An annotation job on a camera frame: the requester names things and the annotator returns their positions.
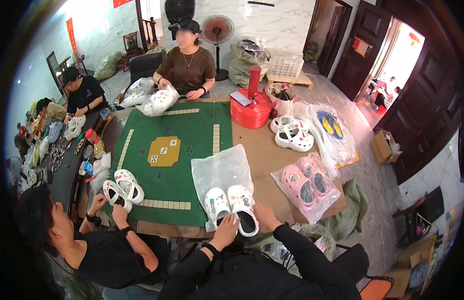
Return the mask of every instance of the wooden pallet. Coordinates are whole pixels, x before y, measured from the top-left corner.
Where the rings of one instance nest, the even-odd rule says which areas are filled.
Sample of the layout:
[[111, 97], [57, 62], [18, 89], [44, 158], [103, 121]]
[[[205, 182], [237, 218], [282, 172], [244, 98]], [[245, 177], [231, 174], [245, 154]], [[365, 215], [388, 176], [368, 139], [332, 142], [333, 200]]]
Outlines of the wooden pallet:
[[298, 78], [288, 78], [288, 77], [276, 77], [276, 76], [269, 76], [269, 75], [266, 75], [267, 76], [267, 84], [268, 85], [271, 85], [275, 82], [286, 82], [288, 83], [291, 87], [295, 84], [295, 85], [305, 85], [309, 90], [311, 90], [313, 88], [313, 83], [312, 81], [308, 78], [307, 75], [305, 75], [305, 73], [303, 71], [300, 71], [300, 75]]

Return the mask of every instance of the necklace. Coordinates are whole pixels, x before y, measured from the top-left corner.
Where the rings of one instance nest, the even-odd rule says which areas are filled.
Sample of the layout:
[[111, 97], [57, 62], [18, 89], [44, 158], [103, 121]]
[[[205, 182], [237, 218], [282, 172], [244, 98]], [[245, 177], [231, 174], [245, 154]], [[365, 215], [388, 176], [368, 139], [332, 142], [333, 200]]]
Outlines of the necklace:
[[192, 54], [192, 59], [190, 60], [190, 63], [187, 62], [187, 59], [185, 58], [185, 54], [183, 54], [183, 59], [185, 59], [185, 63], [187, 64], [187, 67], [190, 67], [190, 65], [192, 64], [192, 61], [193, 61], [193, 56], [195, 55], [195, 52]]

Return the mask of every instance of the dark wooden door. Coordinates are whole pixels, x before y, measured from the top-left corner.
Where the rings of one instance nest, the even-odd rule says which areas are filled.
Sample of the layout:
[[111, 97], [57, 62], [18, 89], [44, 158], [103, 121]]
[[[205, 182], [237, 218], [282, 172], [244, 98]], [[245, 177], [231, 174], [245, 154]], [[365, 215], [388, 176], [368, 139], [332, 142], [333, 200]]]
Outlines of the dark wooden door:
[[318, 61], [318, 67], [320, 74], [324, 75], [326, 64], [330, 59], [330, 54], [332, 52], [332, 47], [337, 39], [338, 27], [340, 25], [341, 17], [345, 7], [337, 6], [334, 10], [334, 15], [332, 16], [332, 22], [330, 23], [330, 28], [328, 29], [327, 37], [325, 38], [324, 47], [320, 53], [320, 58]]
[[[332, 82], [352, 101], [360, 92], [375, 63], [387, 35], [391, 18], [389, 11], [360, 1], [349, 40], [332, 77]], [[355, 37], [370, 45], [365, 57], [352, 47]]]
[[398, 184], [420, 171], [458, 129], [464, 85], [439, 46], [425, 39], [396, 101], [375, 126], [392, 133], [403, 153], [393, 164]]

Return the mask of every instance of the red banner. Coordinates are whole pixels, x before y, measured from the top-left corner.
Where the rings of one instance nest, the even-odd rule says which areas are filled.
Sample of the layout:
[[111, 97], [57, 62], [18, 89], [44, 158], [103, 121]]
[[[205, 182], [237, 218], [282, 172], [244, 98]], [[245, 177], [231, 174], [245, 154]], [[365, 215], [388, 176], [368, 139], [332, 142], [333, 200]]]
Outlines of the red banner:
[[68, 19], [66, 24], [67, 24], [67, 31], [69, 32], [70, 45], [72, 46], [73, 54], [75, 57], [78, 57], [77, 45], [75, 44], [75, 36], [73, 35], [72, 18]]
[[117, 8], [125, 3], [132, 2], [132, 0], [113, 0], [113, 7]]

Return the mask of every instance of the wristwatch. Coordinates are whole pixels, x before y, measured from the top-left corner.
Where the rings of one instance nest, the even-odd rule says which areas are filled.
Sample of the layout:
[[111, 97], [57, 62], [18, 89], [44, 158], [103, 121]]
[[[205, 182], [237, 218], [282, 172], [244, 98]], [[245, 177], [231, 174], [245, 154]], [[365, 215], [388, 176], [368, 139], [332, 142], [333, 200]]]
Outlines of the wristwatch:
[[212, 246], [211, 244], [209, 244], [209, 243], [203, 243], [203, 244], [202, 244], [202, 247], [209, 249], [210, 252], [214, 255], [214, 258], [219, 257], [220, 252], [219, 252], [217, 249], [215, 249], [215, 247]]
[[132, 227], [128, 226], [128, 227], [125, 227], [124, 229], [120, 230], [120, 231], [117, 231], [117, 234], [120, 236], [120, 237], [123, 237], [125, 238], [127, 236], [127, 233], [129, 231], [133, 231], [132, 230]]
[[90, 223], [94, 224], [96, 228], [99, 228], [100, 227], [100, 223], [102, 222], [102, 220], [100, 219], [100, 217], [97, 217], [97, 216], [91, 216], [88, 214], [88, 212], [85, 214], [85, 217], [87, 218], [87, 221], [89, 221]]

